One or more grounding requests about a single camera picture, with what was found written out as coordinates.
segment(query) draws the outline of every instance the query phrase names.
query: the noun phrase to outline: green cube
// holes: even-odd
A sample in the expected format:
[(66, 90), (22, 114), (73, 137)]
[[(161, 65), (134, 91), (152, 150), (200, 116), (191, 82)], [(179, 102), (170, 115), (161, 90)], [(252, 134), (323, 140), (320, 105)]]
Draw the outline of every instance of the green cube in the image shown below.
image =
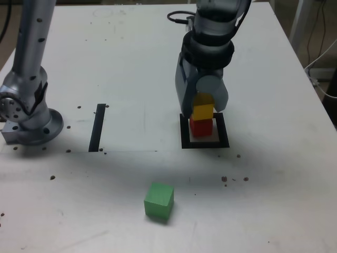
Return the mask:
[(168, 220), (173, 206), (173, 187), (152, 183), (144, 199), (145, 213)]

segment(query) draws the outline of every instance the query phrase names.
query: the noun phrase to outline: black cable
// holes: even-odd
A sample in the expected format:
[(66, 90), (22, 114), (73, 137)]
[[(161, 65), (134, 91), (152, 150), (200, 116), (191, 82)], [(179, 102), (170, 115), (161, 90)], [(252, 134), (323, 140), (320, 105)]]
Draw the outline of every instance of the black cable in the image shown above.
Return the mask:
[(11, 19), (11, 13), (12, 13), (12, 0), (8, 0), (8, 8), (7, 8), (7, 16), (6, 16), (6, 21), (4, 24), (4, 28), (2, 29), (1, 35), (0, 35), (0, 43), (5, 36), (5, 33), (8, 28), (9, 20)]
[(319, 14), (320, 14), (320, 10), (321, 10), (321, 7), (323, 6), (324, 2), (325, 2), (325, 0), (321, 2), (320, 6), (319, 6), (319, 8), (317, 10), (316, 19), (315, 19), (314, 25), (313, 25), (311, 33), (310, 33), (308, 44), (306, 45), (306, 51), (308, 52), (308, 65), (311, 63), (311, 61), (310, 61), (310, 50), (309, 50), (309, 45), (310, 45), (311, 37), (312, 37), (312, 35), (313, 35), (314, 31), (315, 31), (316, 24), (317, 24), (317, 21), (318, 21), (318, 18), (319, 18)]
[(187, 12), (187, 11), (175, 11), (175, 12), (168, 13), (168, 15), (167, 15), (168, 20), (170, 20), (174, 23), (177, 23), (177, 24), (185, 24), (185, 25), (188, 25), (189, 21), (187, 19), (186, 20), (180, 20), (179, 18), (176, 18), (176, 19), (171, 18), (171, 16), (175, 15), (175, 14), (187, 14), (187, 15), (195, 16), (194, 12)]
[(247, 13), (248, 13), (248, 10), (249, 10), (249, 7), (251, 6), (251, 3), (252, 3), (252, 1), (248, 1), (247, 6), (246, 6), (246, 9), (244, 10), (244, 13), (243, 13), (243, 15), (242, 15), (242, 18), (239, 20), (237, 26), (235, 27), (234, 35), (235, 35), (235, 34), (237, 33), (237, 31), (239, 30), (239, 28), (240, 28), (240, 26), (241, 26), (241, 24), (242, 24), (244, 18), (246, 17), (246, 15), (247, 15)]

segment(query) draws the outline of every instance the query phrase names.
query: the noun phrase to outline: wooden block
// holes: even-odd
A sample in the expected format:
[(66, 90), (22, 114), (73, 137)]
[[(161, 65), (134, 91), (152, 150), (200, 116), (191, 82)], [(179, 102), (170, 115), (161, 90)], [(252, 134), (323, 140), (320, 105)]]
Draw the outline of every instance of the wooden block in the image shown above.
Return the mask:
[(191, 132), (194, 137), (202, 137), (212, 135), (213, 131), (213, 120), (193, 120), (192, 116), (190, 117), (190, 127)]
[(198, 92), (193, 101), (192, 118), (194, 121), (213, 118), (214, 99), (209, 93)]
[(145, 214), (168, 220), (174, 202), (173, 187), (152, 183), (144, 199)]

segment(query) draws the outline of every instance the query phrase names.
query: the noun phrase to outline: black square frame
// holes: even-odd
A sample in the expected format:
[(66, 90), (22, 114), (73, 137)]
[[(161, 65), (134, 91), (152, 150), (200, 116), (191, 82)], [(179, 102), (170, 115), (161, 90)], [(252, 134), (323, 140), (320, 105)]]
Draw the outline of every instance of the black square frame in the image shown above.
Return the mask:
[(219, 141), (209, 142), (191, 142), (189, 119), (180, 114), (180, 133), (181, 133), (181, 148), (182, 149), (221, 149), (229, 148), (228, 136), (225, 126), (225, 120), (222, 113), (213, 113), (213, 118), (216, 121), (217, 133)]

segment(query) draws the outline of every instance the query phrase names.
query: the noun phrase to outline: white cable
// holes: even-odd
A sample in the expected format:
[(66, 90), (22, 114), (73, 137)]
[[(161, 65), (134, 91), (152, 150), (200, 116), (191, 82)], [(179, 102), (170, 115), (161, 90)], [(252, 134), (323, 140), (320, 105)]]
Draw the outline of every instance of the white cable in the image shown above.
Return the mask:
[(319, 83), (316, 85), (316, 87), (318, 87), (318, 88), (321, 90), (321, 92), (324, 93), (324, 95), (326, 95), (326, 96), (328, 96), (328, 97), (330, 97), (330, 98), (332, 98), (332, 99), (337, 99), (337, 96), (330, 96), (329, 94), (327, 94), (327, 93), (321, 88), (321, 86), (320, 86)]
[(325, 50), (325, 52), (320, 56), (318, 57), (315, 61), (313, 61), (312, 63), (310, 63), (308, 66), (306, 66), (304, 68), (304, 70), (306, 70), (308, 67), (310, 67), (312, 64), (314, 64), (316, 61), (318, 61), (324, 54), (326, 54), (327, 51), (330, 50), (330, 48), (332, 48), (332, 46), (337, 42), (337, 39), (331, 44), (331, 46), (329, 46), (329, 48), (327, 50)]

